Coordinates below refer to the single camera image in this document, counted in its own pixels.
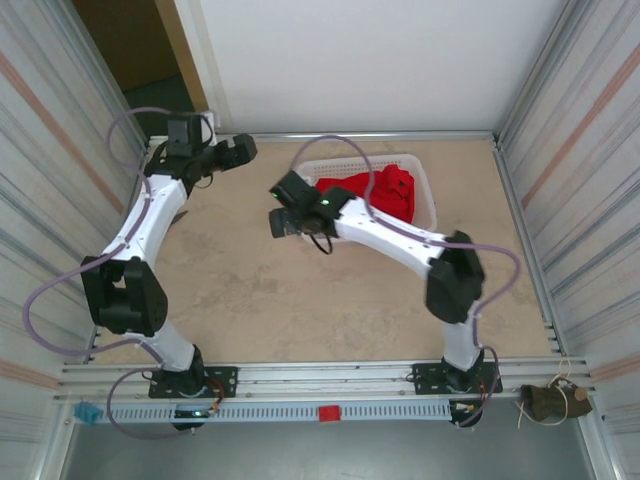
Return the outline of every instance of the corrugated metal wall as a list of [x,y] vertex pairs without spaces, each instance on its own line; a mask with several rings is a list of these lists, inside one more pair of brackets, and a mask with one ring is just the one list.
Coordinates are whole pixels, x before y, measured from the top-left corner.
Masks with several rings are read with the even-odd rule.
[[[0,2],[0,478],[33,467],[63,361],[21,323],[31,290],[99,253],[120,227],[134,190],[102,137],[122,110],[79,30],[55,0]],[[132,124],[114,137],[121,158],[140,158]],[[59,345],[86,347],[93,330],[80,279],[45,294],[35,327]]]
[[640,478],[640,2],[579,8],[504,153],[565,347]]

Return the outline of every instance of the wooden door frame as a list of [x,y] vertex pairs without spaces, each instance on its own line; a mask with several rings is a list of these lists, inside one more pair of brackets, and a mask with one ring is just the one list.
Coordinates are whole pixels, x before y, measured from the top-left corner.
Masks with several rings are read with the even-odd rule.
[[180,67],[180,73],[187,87],[191,103],[196,112],[209,110],[209,103],[202,88],[187,36],[184,33],[180,15],[174,0],[155,0],[162,24],[167,31],[169,43]]

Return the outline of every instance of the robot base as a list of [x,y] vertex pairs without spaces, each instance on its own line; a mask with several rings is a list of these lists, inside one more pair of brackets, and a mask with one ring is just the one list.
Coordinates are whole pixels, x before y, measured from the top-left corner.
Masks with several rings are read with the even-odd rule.
[[195,345],[194,347],[195,352],[188,370],[160,370],[153,373],[149,398],[218,398],[220,385],[224,389],[224,398],[236,396],[238,367],[205,367],[200,350]]
[[151,377],[151,386],[149,387],[149,398],[218,398],[217,386],[214,390],[212,382],[209,381],[211,378],[220,382],[224,388],[225,398],[236,396],[237,367],[205,367],[204,371],[205,384],[199,392],[193,395],[181,394],[173,390],[166,379],[167,372],[154,372]]
[[[467,372],[452,367],[444,359],[440,362],[416,363],[411,366],[407,380],[413,383],[416,395],[486,393],[493,383],[495,366],[493,362],[483,362],[483,357],[480,355]],[[502,380],[498,378],[494,393],[500,392]]]

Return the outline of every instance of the beige floor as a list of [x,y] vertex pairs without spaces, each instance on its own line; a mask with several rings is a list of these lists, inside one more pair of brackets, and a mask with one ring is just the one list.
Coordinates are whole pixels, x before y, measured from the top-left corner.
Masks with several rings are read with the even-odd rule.
[[[366,142],[370,154],[411,153],[424,164],[437,206],[438,230],[468,233],[477,243],[520,252],[489,144]],[[298,239],[274,240],[267,214],[278,205],[268,189],[287,170],[296,143],[262,143],[248,166],[219,174],[195,190],[157,262],[178,330],[207,362],[340,361],[439,358],[441,326],[424,307],[413,272],[366,247],[336,246],[331,256]],[[309,159],[353,156],[324,143]],[[511,261],[481,253],[494,291]],[[104,340],[114,337],[108,332]],[[489,306],[480,339],[501,356],[549,355],[528,274]],[[98,357],[102,363],[147,362],[137,349]]]

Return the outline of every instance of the red block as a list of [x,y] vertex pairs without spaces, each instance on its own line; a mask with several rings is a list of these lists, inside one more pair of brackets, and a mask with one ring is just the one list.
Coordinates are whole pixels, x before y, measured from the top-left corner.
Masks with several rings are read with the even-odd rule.
[[324,407],[318,407],[318,420],[320,423],[324,422],[339,422],[340,421],[340,406],[339,405],[326,405]]

